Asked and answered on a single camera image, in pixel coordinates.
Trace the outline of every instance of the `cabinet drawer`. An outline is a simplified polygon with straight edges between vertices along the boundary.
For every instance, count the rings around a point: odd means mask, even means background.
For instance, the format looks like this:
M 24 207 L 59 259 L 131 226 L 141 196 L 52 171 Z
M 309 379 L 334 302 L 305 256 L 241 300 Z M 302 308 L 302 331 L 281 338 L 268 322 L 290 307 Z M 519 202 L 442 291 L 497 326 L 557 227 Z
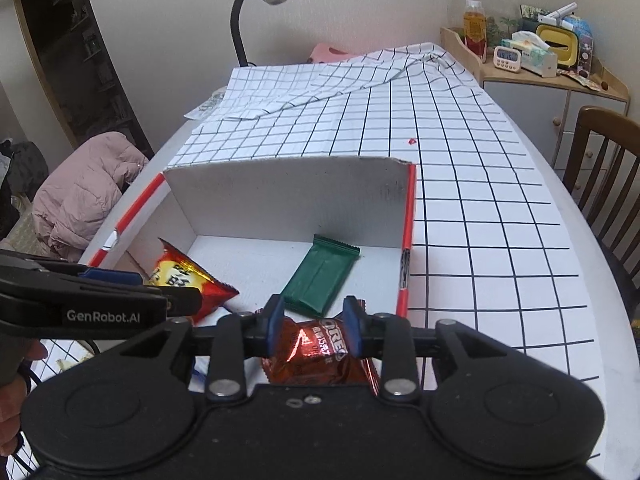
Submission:
M 600 184 L 602 184 L 602 181 L 606 176 L 606 174 L 607 174 L 606 170 L 600 170 L 598 172 L 596 183 L 594 184 L 593 189 L 591 189 L 591 193 L 589 195 L 589 197 L 591 198 L 591 201 L 593 201 L 593 197 L 595 197 L 595 195 L 598 193 L 598 190 L 600 189 Z M 562 178 L 564 177 L 564 170 L 556 170 L 556 175 L 560 180 L 562 180 Z M 580 170 L 580 173 L 578 174 L 578 179 L 575 181 L 575 186 L 571 192 L 571 197 L 574 199 L 574 202 L 578 202 L 578 200 L 580 200 L 580 197 L 584 193 L 584 188 L 587 185 L 587 181 L 589 180 L 590 175 L 591 175 L 591 170 Z
M 584 152 L 580 168 L 582 168 L 583 170 L 590 170 L 591 168 L 593 168 L 593 165 L 598 156 L 598 152 L 600 151 L 600 147 L 602 146 L 603 139 L 604 137 L 599 134 L 595 134 L 593 132 L 589 134 L 587 149 Z M 556 163 L 554 164 L 555 170 L 566 169 L 566 163 L 569 160 L 569 152 L 571 152 L 571 145 L 573 142 L 574 134 L 572 132 L 565 132 L 564 134 L 562 134 L 562 139 L 560 140 L 560 148 L 558 149 L 558 156 L 556 157 Z M 605 154 L 604 160 L 602 161 L 602 167 L 600 168 L 601 170 L 606 170 L 607 168 L 609 168 L 615 149 L 615 143 L 610 142 L 607 146 L 607 153 Z
M 511 117 L 551 164 L 567 90 L 517 83 L 487 81 L 484 90 Z
M 583 94 L 581 92 L 571 92 L 569 97 L 569 108 L 566 113 L 566 121 L 564 122 L 564 130 L 566 132 L 575 131 L 575 123 L 578 120 L 578 112 L 583 106 L 599 106 L 618 112 L 625 113 L 626 103 L 609 99 L 608 97 L 600 97 L 597 95 Z

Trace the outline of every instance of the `human hand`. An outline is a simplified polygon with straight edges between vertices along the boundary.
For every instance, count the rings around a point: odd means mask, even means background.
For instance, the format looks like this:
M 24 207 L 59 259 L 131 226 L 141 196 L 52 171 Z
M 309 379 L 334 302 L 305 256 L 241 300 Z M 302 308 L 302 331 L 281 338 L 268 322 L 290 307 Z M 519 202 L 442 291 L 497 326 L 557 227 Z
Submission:
M 46 357 L 44 345 L 34 341 L 25 358 L 37 361 Z M 0 456 L 9 456 L 15 451 L 15 436 L 20 430 L 20 409 L 26 396 L 27 385 L 20 375 L 16 376 L 14 382 L 0 388 Z

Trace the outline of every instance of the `orange chip bag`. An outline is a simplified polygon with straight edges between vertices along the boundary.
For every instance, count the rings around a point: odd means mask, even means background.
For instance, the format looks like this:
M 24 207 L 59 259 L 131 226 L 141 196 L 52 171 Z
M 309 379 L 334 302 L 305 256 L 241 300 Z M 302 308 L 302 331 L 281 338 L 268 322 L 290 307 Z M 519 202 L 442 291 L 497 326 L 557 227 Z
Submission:
M 206 270 L 182 254 L 169 242 L 160 241 L 164 252 L 156 263 L 156 270 L 149 278 L 149 285 L 194 286 L 202 294 L 202 306 L 194 316 L 193 323 L 201 321 L 225 301 L 237 296 L 239 292 L 231 285 L 219 282 Z
M 358 300 L 364 308 L 364 301 Z M 371 359 L 349 355 L 339 319 L 296 323 L 285 317 L 275 355 L 262 359 L 270 383 L 367 384 L 378 393 L 378 372 Z

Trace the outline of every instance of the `wooden cabinet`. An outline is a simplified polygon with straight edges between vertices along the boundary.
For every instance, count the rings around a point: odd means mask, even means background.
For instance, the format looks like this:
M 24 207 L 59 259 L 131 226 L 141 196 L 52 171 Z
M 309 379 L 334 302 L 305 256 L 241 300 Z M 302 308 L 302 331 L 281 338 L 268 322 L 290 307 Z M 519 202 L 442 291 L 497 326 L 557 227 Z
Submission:
M 487 81 L 484 89 L 551 164 L 556 154 L 567 90 Z
M 593 59 L 592 79 L 606 82 L 607 91 L 594 92 L 565 76 L 541 78 L 526 70 L 518 73 L 496 68 L 492 60 L 482 63 L 448 28 L 440 30 L 440 44 L 469 70 L 476 81 L 500 105 L 502 110 L 529 137 L 559 178 L 574 140 L 575 123 L 583 106 L 599 106 L 626 114 L 629 92 L 626 85 L 609 72 L 597 58 Z M 602 145 L 602 136 L 591 133 L 572 196 L 578 200 Z M 604 177 L 614 149 L 609 147 L 600 171 Z

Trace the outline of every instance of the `tissue box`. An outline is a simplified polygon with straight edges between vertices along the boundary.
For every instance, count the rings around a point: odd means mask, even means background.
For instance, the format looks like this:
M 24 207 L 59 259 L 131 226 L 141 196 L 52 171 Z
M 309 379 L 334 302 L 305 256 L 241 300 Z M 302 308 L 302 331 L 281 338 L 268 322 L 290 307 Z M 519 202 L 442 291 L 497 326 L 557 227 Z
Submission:
M 524 69 L 541 77 L 556 77 L 558 56 L 555 52 L 535 46 L 529 41 L 502 40 L 502 46 L 520 51 L 520 65 Z

